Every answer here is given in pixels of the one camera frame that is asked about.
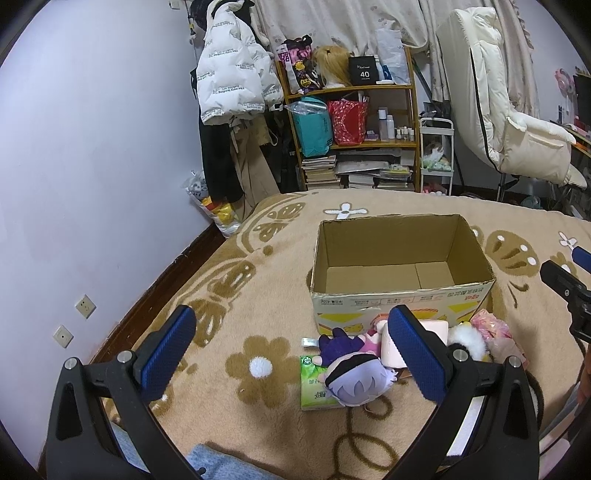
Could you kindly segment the person's right hand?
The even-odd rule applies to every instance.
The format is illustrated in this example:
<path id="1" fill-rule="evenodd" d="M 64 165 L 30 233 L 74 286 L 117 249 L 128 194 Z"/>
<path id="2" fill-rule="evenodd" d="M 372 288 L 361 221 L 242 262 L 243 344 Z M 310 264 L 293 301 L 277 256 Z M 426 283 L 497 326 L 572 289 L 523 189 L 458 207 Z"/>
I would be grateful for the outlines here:
<path id="1" fill-rule="evenodd" d="M 577 400 L 579 404 L 583 404 L 591 397 L 591 350 L 588 350 L 585 355 L 583 369 L 581 372 L 580 383 L 578 387 Z"/>

